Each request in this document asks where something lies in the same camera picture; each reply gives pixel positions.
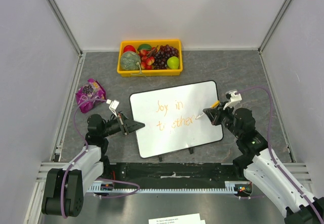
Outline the white marker pen orange tip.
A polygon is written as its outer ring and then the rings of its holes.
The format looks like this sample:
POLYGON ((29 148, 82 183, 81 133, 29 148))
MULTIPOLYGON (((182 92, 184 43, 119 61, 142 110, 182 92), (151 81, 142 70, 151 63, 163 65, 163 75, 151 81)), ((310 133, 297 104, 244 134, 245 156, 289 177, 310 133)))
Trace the white marker pen orange tip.
POLYGON ((197 119, 203 117, 204 115, 206 115, 207 112, 209 112, 210 110, 216 108, 219 104, 220 104, 220 101, 218 100, 212 106, 210 106, 209 108, 203 109, 202 113, 200 115, 196 116, 195 119, 197 120, 197 119))

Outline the white whiteboard black frame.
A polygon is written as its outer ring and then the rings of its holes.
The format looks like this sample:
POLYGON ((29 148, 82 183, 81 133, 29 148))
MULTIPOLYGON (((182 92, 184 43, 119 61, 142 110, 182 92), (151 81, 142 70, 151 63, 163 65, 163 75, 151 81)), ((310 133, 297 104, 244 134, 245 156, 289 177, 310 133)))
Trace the white whiteboard black frame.
POLYGON ((212 80, 130 95, 133 119, 145 125, 136 131, 140 157, 222 140, 222 126, 213 126, 203 113, 217 99, 217 84, 212 80))

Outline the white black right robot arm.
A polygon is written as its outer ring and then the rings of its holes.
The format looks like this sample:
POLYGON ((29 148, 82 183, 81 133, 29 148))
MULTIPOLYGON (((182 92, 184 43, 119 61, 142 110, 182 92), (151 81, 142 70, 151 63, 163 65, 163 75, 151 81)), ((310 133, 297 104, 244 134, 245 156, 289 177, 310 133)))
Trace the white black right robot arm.
POLYGON ((233 160, 237 180, 252 182, 281 212, 285 223, 323 223, 323 198, 316 197, 279 160, 256 130, 252 111, 222 103, 203 109, 212 125, 225 127, 237 139, 242 155, 233 160))

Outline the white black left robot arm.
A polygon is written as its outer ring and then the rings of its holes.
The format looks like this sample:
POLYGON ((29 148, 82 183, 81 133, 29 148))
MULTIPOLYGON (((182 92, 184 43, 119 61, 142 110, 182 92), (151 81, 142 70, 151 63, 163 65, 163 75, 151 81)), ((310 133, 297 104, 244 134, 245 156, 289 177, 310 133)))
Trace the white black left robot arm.
POLYGON ((128 135, 145 127, 128 119, 122 112, 104 120, 99 114, 88 117, 88 132, 82 151, 62 168, 52 168, 47 173, 42 201, 42 214, 77 217, 83 207, 84 196, 98 178, 106 180, 111 175, 110 161, 106 155, 108 136, 128 135))

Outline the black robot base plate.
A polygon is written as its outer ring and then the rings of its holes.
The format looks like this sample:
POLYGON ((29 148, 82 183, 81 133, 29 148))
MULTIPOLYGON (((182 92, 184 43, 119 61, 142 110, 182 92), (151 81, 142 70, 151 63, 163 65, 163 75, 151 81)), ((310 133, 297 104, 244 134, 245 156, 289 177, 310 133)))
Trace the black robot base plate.
POLYGON ((142 190, 224 188, 226 181, 247 181, 232 164, 221 163, 111 163, 100 178, 136 183, 142 190))

